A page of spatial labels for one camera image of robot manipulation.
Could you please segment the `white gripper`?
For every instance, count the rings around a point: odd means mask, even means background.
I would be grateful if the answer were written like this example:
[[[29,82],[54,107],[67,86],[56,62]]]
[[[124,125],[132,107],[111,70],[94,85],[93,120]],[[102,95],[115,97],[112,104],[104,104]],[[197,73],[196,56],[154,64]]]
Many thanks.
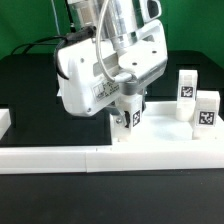
[[[162,23],[155,19],[137,32],[137,42],[114,49],[110,40],[92,39],[58,52],[59,91],[65,110],[93,116],[123,95],[135,95],[164,74],[168,55]],[[130,114],[119,110],[116,123],[128,128]]]

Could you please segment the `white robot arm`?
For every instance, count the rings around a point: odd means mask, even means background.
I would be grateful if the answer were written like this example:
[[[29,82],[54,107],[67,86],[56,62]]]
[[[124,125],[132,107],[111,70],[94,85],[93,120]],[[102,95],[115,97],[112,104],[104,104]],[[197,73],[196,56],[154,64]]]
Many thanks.
[[[167,47],[159,0],[69,0],[81,29],[56,48],[65,110],[106,108],[122,128],[141,122],[145,88],[164,74]]]

